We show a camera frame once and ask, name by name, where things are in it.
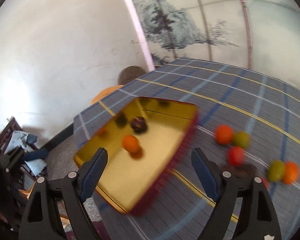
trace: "chocolate ball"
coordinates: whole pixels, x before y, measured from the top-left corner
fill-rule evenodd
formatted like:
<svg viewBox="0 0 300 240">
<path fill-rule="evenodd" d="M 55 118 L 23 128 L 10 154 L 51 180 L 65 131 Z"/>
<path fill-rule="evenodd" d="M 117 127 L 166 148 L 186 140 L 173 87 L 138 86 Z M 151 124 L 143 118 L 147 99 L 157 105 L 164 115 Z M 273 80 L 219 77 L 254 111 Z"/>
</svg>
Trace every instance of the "chocolate ball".
<svg viewBox="0 0 300 240">
<path fill-rule="evenodd" d="M 146 124 L 146 119 L 142 116 L 136 116 L 131 121 L 131 128 L 136 133 L 142 133 L 145 132 L 148 129 L 148 126 Z"/>
<path fill-rule="evenodd" d="M 231 174 L 235 174 L 239 179 L 253 178 L 257 175 L 258 169 L 249 163 L 241 164 L 239 166 L 231 166 L 230 164 L 225 164 L 221 167 L 222 171 L 229 171 Z"/>
</svg>

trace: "orange ball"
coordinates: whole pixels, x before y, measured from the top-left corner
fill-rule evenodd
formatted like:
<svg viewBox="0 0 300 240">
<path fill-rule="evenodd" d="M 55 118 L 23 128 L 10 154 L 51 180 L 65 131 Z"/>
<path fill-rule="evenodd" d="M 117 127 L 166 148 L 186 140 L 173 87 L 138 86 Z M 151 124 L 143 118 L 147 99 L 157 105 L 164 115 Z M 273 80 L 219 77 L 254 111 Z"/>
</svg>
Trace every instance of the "orange ball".
<svg viewBox="0 0 300 240">
<path fill-rule="evenodd" d="M 130 134 L 123 138 L 122 147 L 132 155 L 136 155 L 142 150 L 138 138 Z"/>
<path fill-rule="evenodd" d="M 282 181 L 291 184 L 299 179 L 299 167 L 294 162 L 286 162 L 286 172 L 282 177 Z"/>
<path fill-rule="evenodd" d="M 233 130 L 230 126 L 219 125 L 216 129 L 216 142 L 221 145 L 226 145 L 231 142 Z"/>
</svg>

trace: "yellow tray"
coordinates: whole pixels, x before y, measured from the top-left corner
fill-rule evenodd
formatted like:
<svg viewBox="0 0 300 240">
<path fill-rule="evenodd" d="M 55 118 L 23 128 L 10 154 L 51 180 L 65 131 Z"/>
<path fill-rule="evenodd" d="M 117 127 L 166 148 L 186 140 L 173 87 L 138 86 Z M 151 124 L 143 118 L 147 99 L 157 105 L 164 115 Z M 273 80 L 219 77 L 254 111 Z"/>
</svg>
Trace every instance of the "yellow tray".
<svg viewBox="0 0 300 240">
<path fill-rule="evenodd" d="M 134 133 L 130 123 L 135 116 L 145 117 L 147 132 Z M 169 169 L 186 150 L 197 116 L 197 106 L 192 104 L 135 98 L 77 152 L 74 161 L 80 167 L 99 147 L 105 148 L 108 163 L 96 190 L 117 211 L 142 214 L 165 184 Z M 139 139 L 141 158 L 131 158 L 122 148 L 127 134 Z"/>
</svg>

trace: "metal screw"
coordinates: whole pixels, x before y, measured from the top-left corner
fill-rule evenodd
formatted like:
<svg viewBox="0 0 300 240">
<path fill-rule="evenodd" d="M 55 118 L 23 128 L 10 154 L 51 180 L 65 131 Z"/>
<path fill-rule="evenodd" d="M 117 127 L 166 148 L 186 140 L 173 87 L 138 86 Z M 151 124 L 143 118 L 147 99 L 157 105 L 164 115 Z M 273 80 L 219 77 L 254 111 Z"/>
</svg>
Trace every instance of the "metal screw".
<svg viewBox="0 0 300 240">
<path fill-rule="evenodd" d="M 226 177 L 226 178 L 230 178 L 230 177 L 231 177 L 231 173 L 230 173 L 229 171 L 224 171 L 224 172 L 222 173 L 222 175 L 223 175 L 224 177 Z"/>
<path fill-rule="evenodd" d="M 261 183 L 261 182 L 262 182 L 262 179 L 259 178 L 259 177 L 255 177 L 255 178 L 254 178 L 254 181 L 255 181 L 256 183 Z"/>
<path fill-rule="evenodd" d="M 38 183 L 42 183 L 42 182 L 44 182 L 44 177 L 40 177 L 40 178 L 38 178 L 38 179 L 37 179 L 37 182 L 38 182 Z"/>
<path fill-rule="evenodd" d="M 69 174 L 68 174 L 68 177 L 69 178 L 74 178 L 75 176 L 77 176 L 77 173 L 75 171 L 71 171 Z"/>
</svg>

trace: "green fruit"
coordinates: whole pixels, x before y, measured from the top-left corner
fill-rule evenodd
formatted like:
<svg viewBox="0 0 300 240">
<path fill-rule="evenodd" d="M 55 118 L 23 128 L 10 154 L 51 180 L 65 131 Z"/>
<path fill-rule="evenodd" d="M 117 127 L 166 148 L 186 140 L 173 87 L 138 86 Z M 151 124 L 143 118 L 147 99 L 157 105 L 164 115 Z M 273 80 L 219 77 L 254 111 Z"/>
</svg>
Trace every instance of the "green fruit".
<svg viewBox="0 0 300 240">
<path fill-rule="evenodd" d="M 246 149 L 249 146 L 250 135 L 244 131 L 237 132 L 232 138 L 232 144 Z"/>
<path fill-rule="evenodd" d="M 286 165 L 280 160 L 274 160 L 268 170 L 268 180 L 270 182 L 280 180 L 286 172 Z"/>
</svg>

